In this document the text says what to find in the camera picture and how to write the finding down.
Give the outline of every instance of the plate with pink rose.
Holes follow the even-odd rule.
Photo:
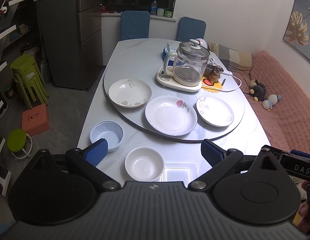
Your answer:
[[[149,101],[145,116],[154,129],[170,136],[186,135],[197,124],[195,109],[184,99],[174,96],[160,96]]]

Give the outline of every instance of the refrigerator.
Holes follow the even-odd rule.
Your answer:
[[[103,69],[102,1],[36,1],[39,32],[55,86],[89,89]]]

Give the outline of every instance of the green container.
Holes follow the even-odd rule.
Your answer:
[[[164,11],[164,17],[166,17],[166,18],[172,18],[172,17],[173,17],[173,12]]]

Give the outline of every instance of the glass kettle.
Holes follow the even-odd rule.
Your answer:
[[[164,59],[164,73],[183,86],[195,87],[202,81],[209,55],[209,50],[200,46],[197,40],[181,42],[176,52],[167,53]],[[171,57],[174,57],[172,68],[168,66]]]

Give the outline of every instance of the white cable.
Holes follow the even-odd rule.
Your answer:
[[[232,90],[223,90],[223,89],[220,89],[220,88],[215,88],[215,87],[206,86],[206,85],[202,85],[202,87],[209,88],[209,89],[214,89],[214,90],[218,90],[218,91],[222,91],[222,92],[232,92],[232,91],[235,91],[235,90],[239,89],[240,86],[242,85],[242,81],[238,77],[235,77],[232,74],[228,74],[228,73],[222,73],[222,75],[231,76],[233,78],[238,79],[239,82],[240,82],[239,86],[236,87],[235,89],[232,89]]]

